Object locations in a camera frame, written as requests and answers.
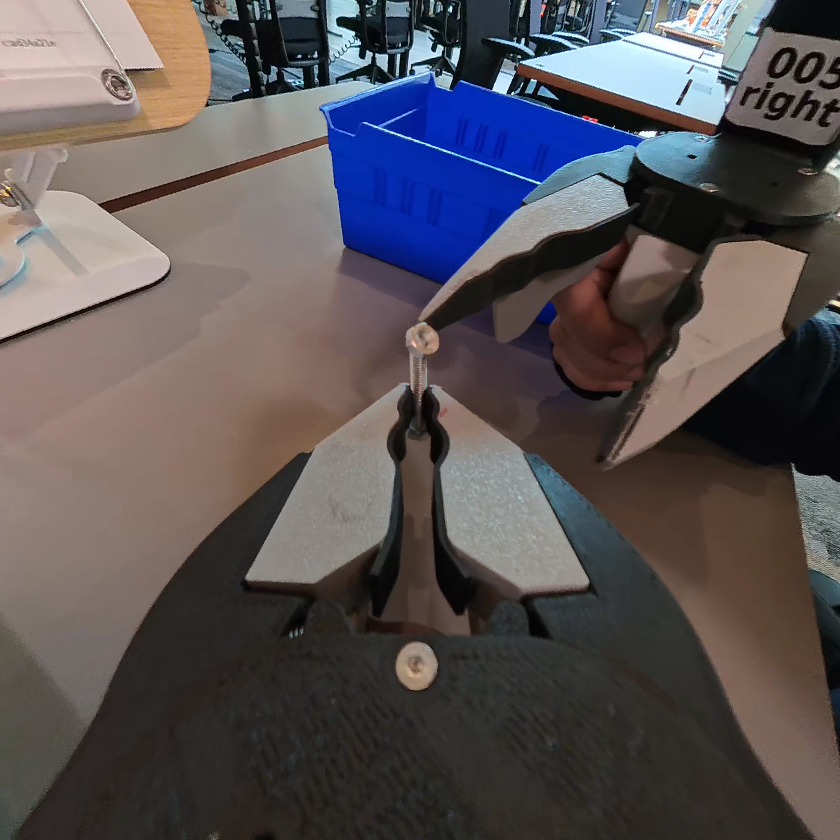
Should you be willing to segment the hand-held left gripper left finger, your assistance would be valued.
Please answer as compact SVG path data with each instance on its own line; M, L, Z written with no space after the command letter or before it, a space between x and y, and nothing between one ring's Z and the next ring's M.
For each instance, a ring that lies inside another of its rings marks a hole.
M399 384L311 451L246 573L250 589L382 615L400 571L412 412Z

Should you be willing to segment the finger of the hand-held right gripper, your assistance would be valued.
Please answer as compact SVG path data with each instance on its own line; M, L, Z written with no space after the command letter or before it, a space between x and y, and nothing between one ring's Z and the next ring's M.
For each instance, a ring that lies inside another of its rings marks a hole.
M761 238L718 240L698 255L635 237L608 305L649 356L605 434L604 468L654 447L782 341L806 260Z
M491 308L496 339L515 340L557 293L583 279L624 239L637 210L623 186L603 174L520 206L418 320L441 332Z

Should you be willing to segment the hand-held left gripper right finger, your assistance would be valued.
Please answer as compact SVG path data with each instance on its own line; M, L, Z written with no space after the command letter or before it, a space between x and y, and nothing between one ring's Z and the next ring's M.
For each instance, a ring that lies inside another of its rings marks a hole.
M519 446L431 385L437 586L456 615L499 601L586 592L590 579Z

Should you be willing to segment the silver threaded bolt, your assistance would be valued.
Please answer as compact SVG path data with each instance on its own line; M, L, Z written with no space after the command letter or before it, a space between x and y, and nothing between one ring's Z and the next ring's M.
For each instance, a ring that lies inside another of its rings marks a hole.
M424 397L427 389L427 356L409 351L409 386L413 399L413 414L408 433L413 439L423 438L426 432Z

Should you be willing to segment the person's right forearm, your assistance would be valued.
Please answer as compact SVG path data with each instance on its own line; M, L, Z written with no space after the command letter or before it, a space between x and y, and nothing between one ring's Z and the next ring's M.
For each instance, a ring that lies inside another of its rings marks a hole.
M838 314L807 320L683 429L755 465L839 481Z

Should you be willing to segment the person's right hand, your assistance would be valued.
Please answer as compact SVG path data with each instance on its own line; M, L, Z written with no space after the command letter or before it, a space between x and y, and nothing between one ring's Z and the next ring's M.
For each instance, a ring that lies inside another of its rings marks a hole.
M644 375L648 347L634 328L614 318L608 299L627 258L626 241L593 270L552 298L552 358L562 382L587 400L619 396Z

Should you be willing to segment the white topped desk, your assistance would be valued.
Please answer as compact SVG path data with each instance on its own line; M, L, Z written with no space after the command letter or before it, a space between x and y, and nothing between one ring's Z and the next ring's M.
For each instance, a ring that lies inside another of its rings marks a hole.
M560 110L630 133L714 134L726 105L718 68L629 38L537 56L517 72Z

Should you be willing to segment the blue plastic bin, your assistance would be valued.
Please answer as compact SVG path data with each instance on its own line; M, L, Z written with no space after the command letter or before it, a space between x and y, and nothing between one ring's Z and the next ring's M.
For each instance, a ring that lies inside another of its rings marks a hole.
M596 174L625 188L640 143L466 82L448 91L430 76L322 112L344 245L444 284L522 205Z

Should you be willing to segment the black office chair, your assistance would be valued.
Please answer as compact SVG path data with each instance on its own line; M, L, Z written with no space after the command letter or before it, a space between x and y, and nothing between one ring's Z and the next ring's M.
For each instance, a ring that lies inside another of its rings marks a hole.
M492 89L505 59L530 60L534 52L510 37L509 1L459 3L458 63L452 87L466 82Z
M355 34L360 58L369 64L336 77L336 82L365 79L371 84L405 78L414 42L414 3L410 1L357 1L355 17L337 17L337 26Z
M236 16L219 25L219 34L241 42L249 81L247 97L293 92L285 70L298 70L304 89L330 84L324 2L237 1L235 5Z

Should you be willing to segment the white board stand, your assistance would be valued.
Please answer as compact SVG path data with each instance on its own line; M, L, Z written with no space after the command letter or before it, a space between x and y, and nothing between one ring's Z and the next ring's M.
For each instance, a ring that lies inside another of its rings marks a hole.
M91 199L49 184L67 150L2 154L1 341L160 283L169 257Z

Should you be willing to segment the printed instruction sheet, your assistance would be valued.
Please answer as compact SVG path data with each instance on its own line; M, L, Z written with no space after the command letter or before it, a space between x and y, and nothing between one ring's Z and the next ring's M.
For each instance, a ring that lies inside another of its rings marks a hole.
M164 67L124 1L1 2L1 134L131 119L129 71Z

